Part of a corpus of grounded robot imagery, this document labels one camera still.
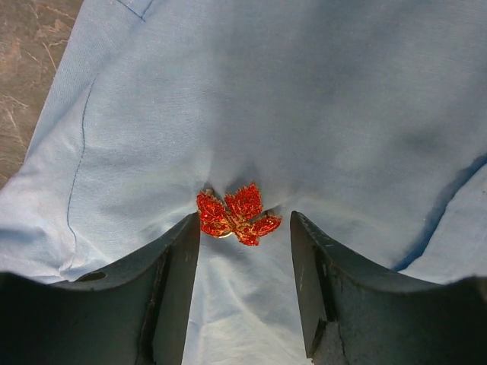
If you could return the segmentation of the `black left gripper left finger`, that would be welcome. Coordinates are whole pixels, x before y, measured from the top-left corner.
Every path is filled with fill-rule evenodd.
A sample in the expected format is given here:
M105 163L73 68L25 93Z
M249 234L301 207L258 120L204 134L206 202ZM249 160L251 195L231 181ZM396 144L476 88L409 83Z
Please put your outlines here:
M1 275L3 364L179 364L199 255L190 214L77 281Z

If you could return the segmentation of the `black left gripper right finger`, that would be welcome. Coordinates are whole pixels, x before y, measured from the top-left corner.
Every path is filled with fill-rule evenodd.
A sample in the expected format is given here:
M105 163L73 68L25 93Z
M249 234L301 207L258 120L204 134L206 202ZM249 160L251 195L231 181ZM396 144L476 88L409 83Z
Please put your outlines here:
M315 364L484 364L486 280L434 284L378 265L299 212L291 254Z

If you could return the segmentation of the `light blue button shirt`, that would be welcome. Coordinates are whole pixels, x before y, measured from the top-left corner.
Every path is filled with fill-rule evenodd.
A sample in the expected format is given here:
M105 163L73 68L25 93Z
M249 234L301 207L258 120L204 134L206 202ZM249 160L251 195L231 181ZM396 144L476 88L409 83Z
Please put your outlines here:
M405 275L485 275L486 3L86 1L1 267L73 281L247 183Z

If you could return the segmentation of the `red maple leaf brooch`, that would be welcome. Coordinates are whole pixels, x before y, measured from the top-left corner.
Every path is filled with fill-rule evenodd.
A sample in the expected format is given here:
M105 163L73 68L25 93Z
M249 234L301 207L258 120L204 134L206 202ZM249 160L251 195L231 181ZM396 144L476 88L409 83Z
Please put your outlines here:
M260 238L277 230L282 218L263 209L261 191L257 184L240 187L219 199L212 189L196 196L200 229L214 238L235 235L245 246L258 246Z

